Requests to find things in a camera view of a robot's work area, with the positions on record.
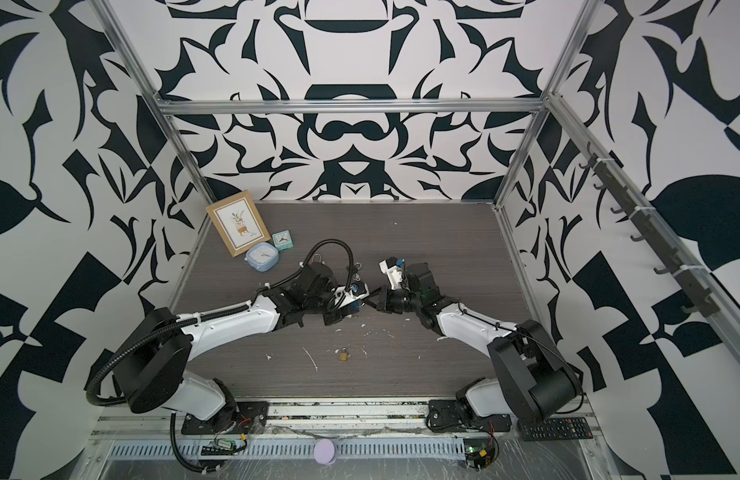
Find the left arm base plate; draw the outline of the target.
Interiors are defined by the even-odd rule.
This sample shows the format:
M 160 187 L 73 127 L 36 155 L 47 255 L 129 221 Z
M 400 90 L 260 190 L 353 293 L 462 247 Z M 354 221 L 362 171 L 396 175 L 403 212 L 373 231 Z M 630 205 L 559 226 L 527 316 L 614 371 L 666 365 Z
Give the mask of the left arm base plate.
M 186 415 L 180 433 L 188 436 L 257 434 L 266 427 L 269 406 L 267 401 L 242 401 L 234 408 L 224 407 L 209 420 Z

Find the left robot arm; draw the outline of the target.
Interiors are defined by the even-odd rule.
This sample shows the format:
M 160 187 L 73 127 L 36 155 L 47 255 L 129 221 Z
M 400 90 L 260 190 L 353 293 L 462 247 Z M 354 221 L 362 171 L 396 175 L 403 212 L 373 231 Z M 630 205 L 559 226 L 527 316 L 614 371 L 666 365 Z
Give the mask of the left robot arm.
M 116 352 L 95 372 L 86 387 L 89 404 L 125 404 L 133 414 L 164 408 L 226 433 L 243 423 L 243 414 L 229 388 L 218 378 L 190 372 L 188 364 L 216 348 L 243 338 L 303 324 L 319 315 L 327 325 L 356 311 L 369 291 L 354 261 L 344 280 L 315 260 L 328 245 L 317 242 L 284 279 L 267 283 L 252 298 L 204 312 L 175 315 L 167 308 L 151 311 Z

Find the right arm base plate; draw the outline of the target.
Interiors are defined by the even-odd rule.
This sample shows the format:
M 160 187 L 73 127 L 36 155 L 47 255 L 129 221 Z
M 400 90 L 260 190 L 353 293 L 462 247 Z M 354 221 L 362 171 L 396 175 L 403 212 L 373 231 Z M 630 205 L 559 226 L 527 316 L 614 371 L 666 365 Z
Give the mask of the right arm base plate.
M 512 419 L 506 414 L 479 417 L 464 401 L 456 399 L 430 400 L 425 425 L 435 433 L 505 433 L 512 429 Z

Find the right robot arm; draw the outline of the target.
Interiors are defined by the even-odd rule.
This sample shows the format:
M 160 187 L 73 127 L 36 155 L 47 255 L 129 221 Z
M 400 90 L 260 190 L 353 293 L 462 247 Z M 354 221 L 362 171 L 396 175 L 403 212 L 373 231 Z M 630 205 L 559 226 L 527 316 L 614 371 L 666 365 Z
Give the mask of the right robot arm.
M 568 402 L 583 396 L 580 379 L 540 323 L 516 324 L 474 311 L 443 294 L 426 263 L 407 266 L 390 257 L 379 268 L 388 284 L 378 291 L 377 310 L 413 314 L 424 328 L 489 358 L 494 377 L 478 380 L 456 394 L 467 415 L 483 420 L 511 413 L 534 424 L 561 413 Z

